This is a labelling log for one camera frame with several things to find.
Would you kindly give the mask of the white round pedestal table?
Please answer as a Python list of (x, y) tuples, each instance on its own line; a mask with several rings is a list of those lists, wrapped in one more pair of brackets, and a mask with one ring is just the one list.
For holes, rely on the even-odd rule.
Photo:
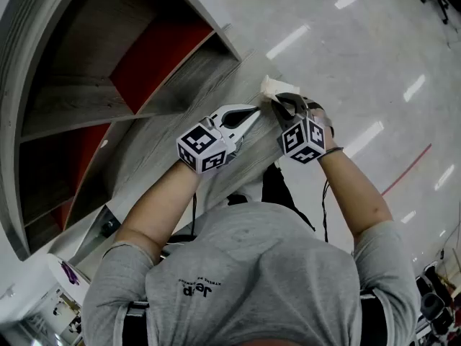
[[(72, 299), (80, 304), (83, 303), (86, 293), (89, 289), (90, 282), (88, 278), (79, 272), (73, 265), (68, 263), (67, 261), (57, 257), (54, 254), (48, 253), (46, 254), (47, 263), (50, 271), (52, 272), (53, 276), (60, 284), (62, 289), (64, 289), (67, 294), (72, 297)], [(68, 281), (68, 278), (64, 271), (61, 269), (61, 262), (65, 261), (76, 273), (77, 277), (79, 278), (80, 285), (71, 285)]]

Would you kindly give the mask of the grey wooden shelf unit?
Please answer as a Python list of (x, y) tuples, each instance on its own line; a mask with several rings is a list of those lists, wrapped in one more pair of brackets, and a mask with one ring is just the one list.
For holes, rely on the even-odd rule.
[(0, 225), (19, 260), (111, 198), (132, 126), (237, 66), (230, 23), (221, 0), (0, 0)]

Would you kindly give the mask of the person's right hand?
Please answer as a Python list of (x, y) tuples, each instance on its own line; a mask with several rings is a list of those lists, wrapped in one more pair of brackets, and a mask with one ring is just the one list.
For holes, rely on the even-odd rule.
[(317, 102), (311, 101), (310, 99), (307, 99), (307, 106), (312, 115), (312, 119), (324, 129), (326, 150), (336, 147), (333, 123), (326, 114), (326, 111)]

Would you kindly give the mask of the person's left forearm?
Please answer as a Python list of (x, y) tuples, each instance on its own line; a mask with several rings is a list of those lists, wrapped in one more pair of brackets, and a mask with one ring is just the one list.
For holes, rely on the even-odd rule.
[(174, 163), (131, 208), (115, 241), (139, 247), (158, 263), (199, 183), (200, 176), (183, 161)]

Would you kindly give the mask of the black padded chair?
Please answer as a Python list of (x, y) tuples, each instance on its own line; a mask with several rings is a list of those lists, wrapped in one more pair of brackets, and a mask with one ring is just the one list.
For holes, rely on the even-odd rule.
[(429, 323), (434, 336), (446, 339), (454, 330), (455, 315), (452, 297), (436, 272), (437, 264), (437, 261), (433, 261), (425, 266), (422, 274), (416, 278), (416, 284), (421, 295), (422, 316)]

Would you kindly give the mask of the person's right forearm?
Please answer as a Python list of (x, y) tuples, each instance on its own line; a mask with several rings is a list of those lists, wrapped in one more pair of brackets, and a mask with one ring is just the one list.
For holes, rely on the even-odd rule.
[(382, 195), (343, 151), (319, 163), (355, 243), (367, 229), (393, 219)]

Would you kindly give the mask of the purple cloth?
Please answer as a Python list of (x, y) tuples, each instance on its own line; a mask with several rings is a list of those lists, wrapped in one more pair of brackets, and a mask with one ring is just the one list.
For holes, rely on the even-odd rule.
[(80, 285), (79, 278), (77, 277), (76, 273), (65, 261), (61, 262), (61, 269), (66, 274), (71, 285)]

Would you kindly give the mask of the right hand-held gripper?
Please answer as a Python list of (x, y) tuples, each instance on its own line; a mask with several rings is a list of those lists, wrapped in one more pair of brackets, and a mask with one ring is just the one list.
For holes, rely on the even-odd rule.
[(307, 164), (326, 153), (325, 129), (315, 120), (304, 117), (292, 125), (292, 116), (306, 116), (304, 98), (292, 92), (276, 94), (277, 101), (271, 101), (272, 110), (282, 131), (277, 142), (283, 154), (301, 164)]

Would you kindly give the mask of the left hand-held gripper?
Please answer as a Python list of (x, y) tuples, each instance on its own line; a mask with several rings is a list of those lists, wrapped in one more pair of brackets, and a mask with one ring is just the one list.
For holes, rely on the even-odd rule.
[(219, 107), (176, 139), (179, 158), (197, 174), (224, 167), (236, 158), (241, 139), (260, 115), (253, 105)]

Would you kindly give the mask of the person's grey shirt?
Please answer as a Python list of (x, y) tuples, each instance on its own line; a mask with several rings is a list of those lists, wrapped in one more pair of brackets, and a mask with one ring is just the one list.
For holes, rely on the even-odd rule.
[(108, 249), (82, 308), (87, 346), (121, 346), (128, 305), (142, 300), (150, 346), (359, 346), (365, 291), (382, 304), (386, 346), (410, 343), (420, 295), (396, 223), (367, 229), (347, 253), (281, 205), (216, 208), (199, 222), (199, 236), (160, 263), (126, 241)]

